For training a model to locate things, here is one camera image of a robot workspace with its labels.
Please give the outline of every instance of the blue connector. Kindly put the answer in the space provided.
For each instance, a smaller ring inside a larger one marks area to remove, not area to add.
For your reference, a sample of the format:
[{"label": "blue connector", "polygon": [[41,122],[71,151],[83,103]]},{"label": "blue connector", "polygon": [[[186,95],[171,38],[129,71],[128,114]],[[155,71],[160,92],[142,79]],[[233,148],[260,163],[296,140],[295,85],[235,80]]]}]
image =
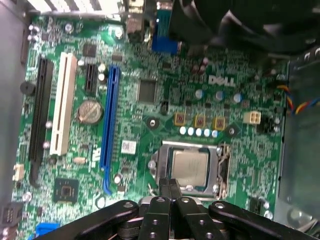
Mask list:
[{"label": "blue connector", "polygon": [[152,38],[151,49],[158,53],[177,54],[178,42],[168,37],[171,11],[158,10],[156,14],[157,24]]},{"label": "blue connector", "polygon": [[104,192],[108,195],[112,194],[109,190],[109,176],[116,125],[120,74],[121,72],[118,66],[110,66],[104,108],[105,113],[100,156],[100,168],[104,169],[104,180],[102,186]]},{"label": "blue connector", "polygon": [[35,236],[39,237],[60,228],[60,223],[42,222],[35,227]]}]

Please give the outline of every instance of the cpu socket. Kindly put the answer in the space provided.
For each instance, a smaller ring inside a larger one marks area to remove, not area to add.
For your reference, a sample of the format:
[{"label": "cpu socket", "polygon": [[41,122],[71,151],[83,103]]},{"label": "cpu socket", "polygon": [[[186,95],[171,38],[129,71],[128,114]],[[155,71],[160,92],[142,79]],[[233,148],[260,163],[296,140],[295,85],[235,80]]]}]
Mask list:
[{"label": "cpu socket", "polygon": [[228,153],[226,145],[162,141],[162,146],[151,157],[156,164],[150,173],[157,185],[160,178],[177,179],[183,195],[217,200],[227,192]]}]

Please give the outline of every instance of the motherboard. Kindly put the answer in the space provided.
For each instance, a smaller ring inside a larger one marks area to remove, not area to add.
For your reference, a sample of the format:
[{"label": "motherboard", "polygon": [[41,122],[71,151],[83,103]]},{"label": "motherboard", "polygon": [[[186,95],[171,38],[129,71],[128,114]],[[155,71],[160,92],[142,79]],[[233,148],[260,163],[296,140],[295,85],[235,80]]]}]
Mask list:
[{"label": "motherboard", "polygon": [[13,176],[18,239],[156,196],[160,178],[205,206],[224,200],[273,218],[286,111],[274,86],[286,62],[266,73],[246,51],[155,51],[148,30],[135,43],[111,21],[32,25]]}]

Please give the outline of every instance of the green circuit board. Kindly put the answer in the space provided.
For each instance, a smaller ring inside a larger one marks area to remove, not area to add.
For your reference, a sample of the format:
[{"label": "green circuit board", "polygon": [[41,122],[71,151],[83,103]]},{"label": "green circuit board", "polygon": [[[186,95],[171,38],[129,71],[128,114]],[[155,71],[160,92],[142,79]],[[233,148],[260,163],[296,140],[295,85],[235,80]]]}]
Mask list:
[{"label": "green circuit board", "polygon": [[[149,196],[157,185],[148,163],[162,141],[166,140],[211,146],[228,144],[230,159],[225,200],[249,209],[250,196],[259,195],[270,203],[269,211],[274,211],[282,131],[258,133],[257,125],[243,121],[245,113],[258,111],[262,116],[279,120],[281,129],[283,113],[275,113],[275,108],[285,106],[285,97],[281,91],[268,89],[267,84],[274,77],[248,80],[260,71],[250,64],[250,53],[209,48],[205,54],[209,59],[205,73],[191,74],[190,69],[203,57],[188,57],[184,46],[177,55],[159,54],[152,52],[147,43],[130,44],[125,37],[116,37],[115,31],[122,29],[121,25],[53,18],[50,20],[51,30],[47,33],[48,21],[47,17],[33,21],[40,27],[40,41],[30,44],[25,79],[32,82],[37,79],[40,56],[54,63],[49,121],[54,117],[61,52],[73,53],[85,64],[117,65],[121,71],[109,175],[112,194],[104,193],[102,182],[105,173],[99,167],[104,119],[95,125],[80,123],[78,119],[78,108],[86,100],[97,101],[102,108],[105,107],[106,83],[98,82],[96,94],[86,94],[85,70],[78,66],[68,152],[52,162],[49,150],[44,150],[37,180],[39,188],[29,183],[28,153],[34,98],[25,96],[23,99],[16,163],[24,164],[24,177],[19,184],[15,183],[12,200],[21,202],[27,192],[32,198],[24,206],[18,239],[28,239],[39,223],[65,225],[118,200],[139,201]],[[65,32],[65,25],[69,23],[74,27],[72,33]],[[88,43],[96,46],[94,57],[83,56],[83,47]],[[276,70],[286,76],[287,65],[277,65]],[[212,82],[210,76],[223,78]],[[223,99],[217,100],[219,91],[223,93]],[[277,100],[274,99],[275,93],[280,96]],[[163,101],[168,101],[165,114],[162,112]],[[177,113],[184,118],[183,121],[177,119]],[[199,126],[197,119],[202,117]],[[224,124],[212,134],[217,127],[217,118]],[[156,122],[155,127],[150,125],[152,120]],[[235,134],[230,134],[230,126]],[[182,134],[181,127],[187,131],[193,128],[194,133]],[[196,134],[197,129],[201,129],[200,135]],[[50,142],[50,129],[46,131],[45,139]],[[74,163],[76,157],[85,158],[85,163]],[[121,179],[116,184],[117,174]],[[75,203],[54,201],[57,179],[76,180]]]}]

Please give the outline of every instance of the black fan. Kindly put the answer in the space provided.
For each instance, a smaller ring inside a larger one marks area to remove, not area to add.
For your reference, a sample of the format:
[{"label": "black fan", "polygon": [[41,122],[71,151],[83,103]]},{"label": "black fan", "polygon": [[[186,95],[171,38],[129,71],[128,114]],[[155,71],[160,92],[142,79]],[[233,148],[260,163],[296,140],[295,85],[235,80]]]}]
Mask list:
[{"label": "black fan", "polygon": [[169,37],[293,55],[319,43],[316,0],[175,0]]}]

